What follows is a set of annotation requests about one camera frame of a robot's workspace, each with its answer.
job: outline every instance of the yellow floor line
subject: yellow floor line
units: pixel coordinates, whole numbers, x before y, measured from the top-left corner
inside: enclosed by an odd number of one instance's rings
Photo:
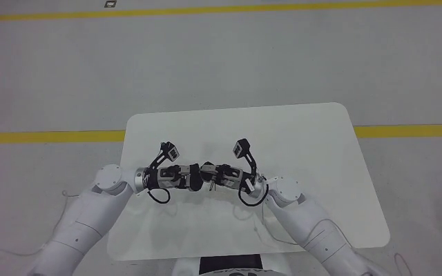
[[[0,21],[12,20],[49,20],[49,19],[80,19],[101,17],[151,17],[172,14],[204,14],[226,12],[266,12],[282,10],[331,10],[349,8],[388,8],[410,6],[439,6],[442,0],[387,0],[387,1],[355,1],[336,3],[291,3],[256,6],[218,6],[194,8],[165,8],[154,10],[112,10],[96,12],[54,12],[36,14],[0,14]]]
[[[355,126],[358,138],[442,137],[442,125]],[[0,144],[123,142],[124,130],[0,132]]]

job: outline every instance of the table top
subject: table top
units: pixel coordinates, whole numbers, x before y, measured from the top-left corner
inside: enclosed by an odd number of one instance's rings
[[[171,141],[180,152],[175,164],[210,161],[248,171],[232,153],[241,138],[249,140],[261,173],[298,181],[353,246],[380,247],[390,240],[352,123],[339,103],[135,115],[127,123],[121,166],[148,166],[160,143]],[[108,254],[135,260],[302,250],[270,237],[260,206],[246,207],[236,191],[208,186],[197,193],[171,190],[165,205],[145,192],[132,196],[109,233]],[[267,207],[264,216],[276,237],[290,241]]]

